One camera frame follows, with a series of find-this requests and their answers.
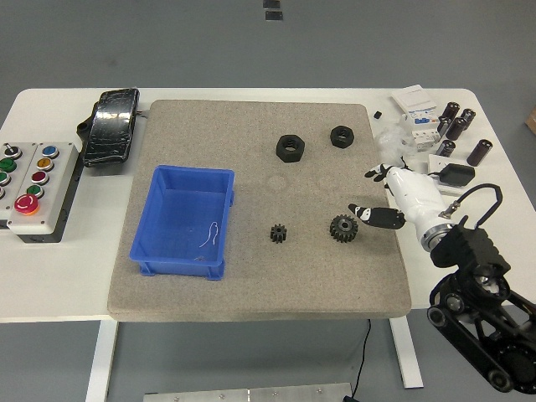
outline red button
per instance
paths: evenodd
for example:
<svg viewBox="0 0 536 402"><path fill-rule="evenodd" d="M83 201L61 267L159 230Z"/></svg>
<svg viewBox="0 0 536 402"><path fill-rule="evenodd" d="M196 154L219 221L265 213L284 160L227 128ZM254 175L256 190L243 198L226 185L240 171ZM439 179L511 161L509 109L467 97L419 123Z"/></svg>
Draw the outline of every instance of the red button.
<svg viewBox="0 0 536 402"><path fill-rule="evenodd" d="M32 183L45 184L49 181L49 175L46 172L36 172L32 175Z"/></svg>
<svg viewBox="0 0 536 402"><path fill-rule="evenodd" d="M23 194L15 200L15 210L21 214L30 215L37 212L39 201L33 194Z"/></svg>

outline blue button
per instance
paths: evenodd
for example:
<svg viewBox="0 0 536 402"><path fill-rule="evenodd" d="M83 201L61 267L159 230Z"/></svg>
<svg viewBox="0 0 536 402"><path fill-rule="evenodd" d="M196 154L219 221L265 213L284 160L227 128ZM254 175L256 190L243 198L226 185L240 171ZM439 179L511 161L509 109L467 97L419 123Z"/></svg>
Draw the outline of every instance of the blue button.
<svg viewBox="0 0 536 402"><path fill-rule="evenodd" d="M58 148L54 145L48 145L47 147L43 148L43 156L44 157L50 157L54 159L59 154Z"/></svg>

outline metal plate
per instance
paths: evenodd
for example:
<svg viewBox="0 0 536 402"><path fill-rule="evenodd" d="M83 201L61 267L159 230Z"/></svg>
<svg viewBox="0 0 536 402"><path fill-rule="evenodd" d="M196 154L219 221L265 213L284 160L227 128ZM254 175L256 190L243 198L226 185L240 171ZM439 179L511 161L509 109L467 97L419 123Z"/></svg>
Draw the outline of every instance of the metal plate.
<svg viewBox="0 0 536 402"><path fill-rule="evenodd" d="M281 8L281 1L280 0L263 0L262 1L262 7L263 8L272 8L272 9L280 9Z"/></svg>
<svg viewBox="0 0 536 402"><path fill-rule="evenodd" d="M341 402L351 392L352 388L349 383L316 384L178 394L146 394L143 402Z"/></svg>
<svg viewBox="0 0 536 402"><path fill-rule="evenodd" d="M266 11L266 21L282 21L282 11Z"/></svg>

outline small gear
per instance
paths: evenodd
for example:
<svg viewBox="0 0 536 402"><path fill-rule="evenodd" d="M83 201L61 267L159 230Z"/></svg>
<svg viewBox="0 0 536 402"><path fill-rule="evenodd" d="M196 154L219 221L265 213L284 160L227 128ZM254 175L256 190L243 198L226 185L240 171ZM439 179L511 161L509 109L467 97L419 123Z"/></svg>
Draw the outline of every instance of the small gear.
<svg viewBox="0 0 536 402"><path fill-rule="evenodd" d="M286 229L285 225L276 224L271 228L270 231L270 238L271 241L275 241L276 243L282 243L284 240L286 240Z"/></svg>

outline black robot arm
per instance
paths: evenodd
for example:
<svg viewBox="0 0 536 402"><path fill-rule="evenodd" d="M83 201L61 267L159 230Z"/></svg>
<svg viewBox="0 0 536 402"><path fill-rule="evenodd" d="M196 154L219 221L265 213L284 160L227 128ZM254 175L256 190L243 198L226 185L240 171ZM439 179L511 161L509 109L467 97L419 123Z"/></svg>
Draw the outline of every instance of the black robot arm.
<svg viewBox="0 0 536 402"><path fill-rule="evenodd" d="M439 267L458 266L431 292L430 322L495 389L536 394L536 306L510 290L510 265L486 231L456 225L430 257ZM505 301L524 312L524 322L505 311Z"/></svg>

